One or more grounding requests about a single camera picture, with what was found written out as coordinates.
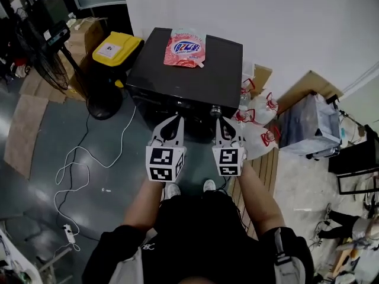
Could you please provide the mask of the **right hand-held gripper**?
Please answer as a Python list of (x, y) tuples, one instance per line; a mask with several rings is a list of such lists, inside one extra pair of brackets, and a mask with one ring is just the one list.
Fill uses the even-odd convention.
[(213, 146), (212, 151), (220, 176), (236, 177), (242, 172), (243, 161), (246, 157), (245, 148), (237, 141), (243, 141), (239, 123), (226, 117), (216, 120), (215, 143), (233, 142), (229, 146)]

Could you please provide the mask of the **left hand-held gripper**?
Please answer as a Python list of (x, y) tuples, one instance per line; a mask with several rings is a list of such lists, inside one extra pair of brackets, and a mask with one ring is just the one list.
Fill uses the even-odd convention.
[(184, 118), (167, 118), (153, 130), (152, 143), (146, 146), (146, 170), (150, 181), (175, 183), (184, 166), (186, 147), (169, 146), (164, 142), (175, 138), (175, 144), (184, 142)]

